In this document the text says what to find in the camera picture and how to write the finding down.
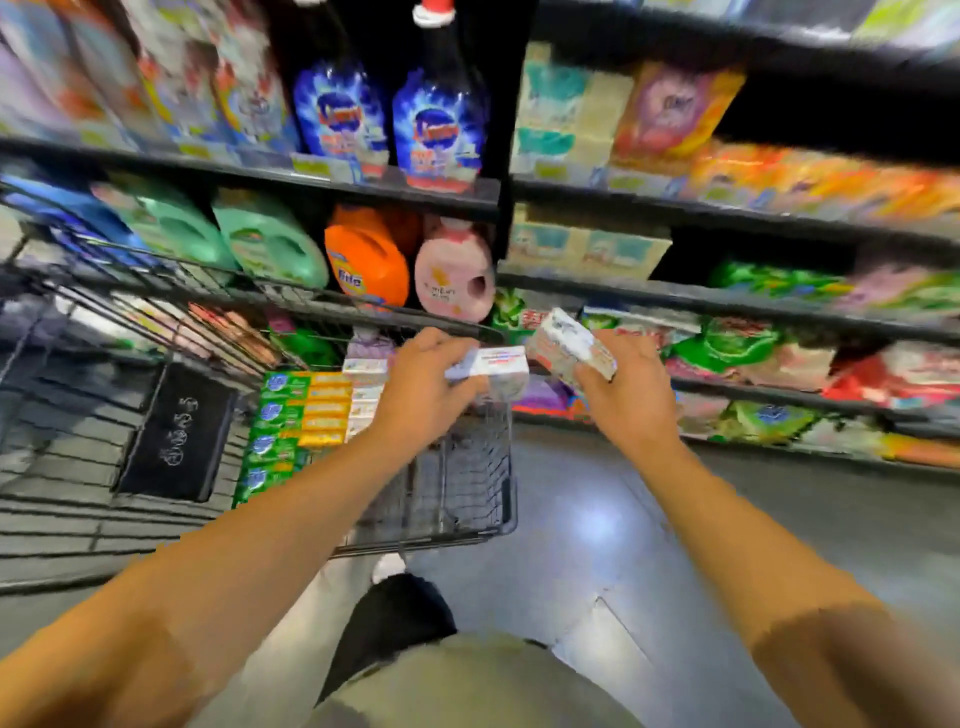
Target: shoe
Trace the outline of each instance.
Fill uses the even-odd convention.
[[[395,552],[385,553],[380,557],[380,560],[376,562],[376,566],[373,567],[373,574],[370,580],[374,584],[379,584],[384,579],[389,579],[391,576],[396,576],[406,571],[407,563],[400,554]]]

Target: bottle cap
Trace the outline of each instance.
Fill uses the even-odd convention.
[[[442,28],[454,15],[453,0],[422,0],[414,7],[414,22],[421,28]]]

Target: hand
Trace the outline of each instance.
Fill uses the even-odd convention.
[[[593,334],[616,359],[616,374],[606,381],[593,367],[578,364],[574,375],[600,431],[630,458],[640,450],[675,448],[681,443],[677,399],[654,339],[609,330]]]
[[[396,353],[368,430],[387,447],[398,449],[405,462],[413,460],[487,391],[485,376],[471,376],[452,386],[444,376],[479,346],[473,339],[453,338],[438,328],[425,328],[410,339]]]

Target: white box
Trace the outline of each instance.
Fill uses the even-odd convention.
[[[616,359],[597,338],[561,308],[554,308],[526,341],[527,355],[535,359],[561,382],[583,395],[573,376],[578,362],[589,364],[604,379],[616,374]]]
[[[446,378],[451,382],[468,376],[488,378],[490,390],[481,401],[518,400],[530,380],[527,353],[523,347],[474,349],[446,370]]]
[[[386,382],[390,365],[386,359],[345,359],[342,372],[354,387],[366,387]]]

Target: logo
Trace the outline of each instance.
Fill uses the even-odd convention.
[[[262,455],[274,445],[275,440],[276,437],[274,435],[260,435],[253,441],[251,450],[257,455]]]
[[[363,120],[363,110],[341,91],[329,91],[317,97],[320,123],[334,132],[356,132]]]
[[[249,473],[247,473],[247,487],[251,490],[254,488],[262,488],[263,484],[267,482],[267,469],[266,468],[254,468]]]
[[[414,116],[414,139],[427,149],[449,149],[460,127],[443,109],[424,109]]]
[[[280,414],[280,411],[283,409],[282,404],[277,404],[276,402],[270,402],[269,404],[264,404],[260,408],[260,419],[264,422],[269,422],[270,420],[276,419],[276,416]]]
[[[287,383],[287,375],[273,375],[267,379],[267,389],[271,392],[278,392],[283,389]]]

